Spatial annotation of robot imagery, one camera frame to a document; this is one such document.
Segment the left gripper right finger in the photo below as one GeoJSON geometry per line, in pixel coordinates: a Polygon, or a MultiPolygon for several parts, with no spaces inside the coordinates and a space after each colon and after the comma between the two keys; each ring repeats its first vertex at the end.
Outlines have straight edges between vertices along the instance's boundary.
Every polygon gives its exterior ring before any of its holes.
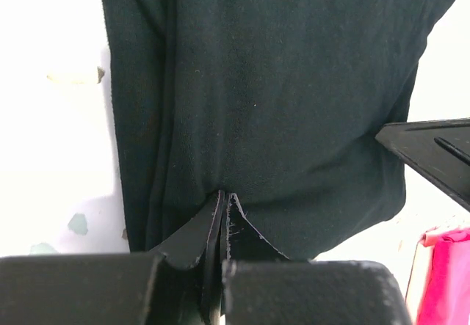
{"type": "Polygon", "coordinates": [[[230,194],[222,224],[227,324],[410,324],[397,281],[368,260],[298,261],[276,249],[230,194]]]}

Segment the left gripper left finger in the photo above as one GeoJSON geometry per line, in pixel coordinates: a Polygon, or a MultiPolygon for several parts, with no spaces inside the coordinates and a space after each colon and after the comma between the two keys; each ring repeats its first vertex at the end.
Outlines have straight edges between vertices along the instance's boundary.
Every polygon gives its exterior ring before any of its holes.
{"type": "Polygon", "coordinates": [[[3,324],[218,324],[222,191],[148,252],[1,259],[3,324]]]}

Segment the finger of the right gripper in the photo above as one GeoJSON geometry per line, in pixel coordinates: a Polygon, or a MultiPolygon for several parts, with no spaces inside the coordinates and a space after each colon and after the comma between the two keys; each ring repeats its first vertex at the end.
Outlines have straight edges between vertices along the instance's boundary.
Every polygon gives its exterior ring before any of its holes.
{"type": "Polygon", "coordinates": [[[384,125],[376,140],[469,210],[469,119],[384,125]]]}

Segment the black t shirt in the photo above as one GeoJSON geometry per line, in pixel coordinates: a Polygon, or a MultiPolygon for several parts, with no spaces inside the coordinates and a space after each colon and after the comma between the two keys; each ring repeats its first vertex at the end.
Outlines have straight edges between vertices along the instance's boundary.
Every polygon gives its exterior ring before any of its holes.
{"type": "Polygon", "coordinates": [[[375,137],[454,2],[102,0],[131,251],[221,190],[293,259],[396,216],[404,166],[375,137]]]}

